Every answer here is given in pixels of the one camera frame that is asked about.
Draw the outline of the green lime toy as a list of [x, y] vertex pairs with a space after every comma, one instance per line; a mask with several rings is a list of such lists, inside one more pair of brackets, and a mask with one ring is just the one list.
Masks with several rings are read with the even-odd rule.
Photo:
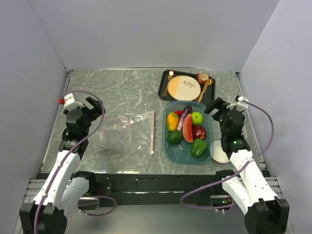
[[178, 144], [181, 142], [183, 133], [179, 130], [174, 130], [168, 133], [167, 142], [169, 144]]

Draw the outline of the watermelon slice toy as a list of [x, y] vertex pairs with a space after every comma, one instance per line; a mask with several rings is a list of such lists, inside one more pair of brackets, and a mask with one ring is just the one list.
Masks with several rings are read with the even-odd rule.
[[184, 139], [189, 142], [193, 143], [193, 134], [192, 134], [192, 118], [191, 114], [188, 114], [185, 118], [183, 127], [182, 127], [183, 137]]

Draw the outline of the green apple toy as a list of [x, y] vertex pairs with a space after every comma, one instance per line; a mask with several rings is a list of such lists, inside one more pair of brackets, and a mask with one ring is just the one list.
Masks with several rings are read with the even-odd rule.
[[201, 125], [204, 121], [204, 117], [200, 112], [192, 112], [191, 118], [193, 125]]

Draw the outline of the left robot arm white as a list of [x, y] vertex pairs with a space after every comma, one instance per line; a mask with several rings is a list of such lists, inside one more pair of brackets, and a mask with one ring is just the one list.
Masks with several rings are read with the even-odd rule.
[[66, 128], [62, 133], [55, 164], [42, 188], [31, 203], [22, 204], [19, 217], [24, 234], [62, 234], [70, 213], [78, 208], [83, 195], [97, 190], [93, 173], [74, 170], [88, 146], [91, 123], [103, 119], [105, 109], [98, 98], [87, 97], [89, 109], [69, 93], [61, 99], [66, 115]]

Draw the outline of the clear zip top bag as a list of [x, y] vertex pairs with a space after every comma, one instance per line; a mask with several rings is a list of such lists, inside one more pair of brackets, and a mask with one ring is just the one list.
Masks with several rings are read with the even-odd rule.
[[109, 155], [154, 155], [155, 111], [108, 115], [96, 132], [94, 148]]

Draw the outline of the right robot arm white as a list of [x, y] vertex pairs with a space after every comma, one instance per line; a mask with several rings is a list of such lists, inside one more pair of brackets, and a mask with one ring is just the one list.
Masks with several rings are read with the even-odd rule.
[[207, 104], [205, 113], [217, 112], [213, 119], [219, 122], [221, 151], [236, 168], [236, 172], [216, 172], [213, 188], [218, 194], [226, 192], [244, 214], [250, 234], [284, 234], [287, 229], [290, 206], [279, 198], [258, 168], [254, 155], [242, 134], [245, 117], [243, 112], [250, 103], [237, 96], [230, 104], [218, 97]]

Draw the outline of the yellow green mango toy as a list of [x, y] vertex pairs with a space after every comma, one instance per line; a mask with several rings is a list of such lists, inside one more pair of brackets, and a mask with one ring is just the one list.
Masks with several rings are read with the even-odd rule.
[[168, 127], [168, 131], [174, 131], [177, 129], [179, 123], [179, 116], [177, 113], [175, 112], [171, 112], [168, 114], [167, 116], [167, 127]]

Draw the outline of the purple eggplant toy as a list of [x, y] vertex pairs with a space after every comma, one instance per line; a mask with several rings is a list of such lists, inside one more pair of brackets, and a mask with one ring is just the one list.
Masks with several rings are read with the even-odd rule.
[[178, 122], [178, 126], [177, 126], [177, 130], [181, 131], [182, 130], [182, 127], [183, 127], [183, 124], [184, 124], [184, 121], [185, 121], [185, 118], [188, 114], [191, 114], [192, 113], [192, 107], [190, 105], [186, 106], [183, 111], [182, 111], [182, 114], [180, 115], [180, 118], [179, 118], [179, 122]]

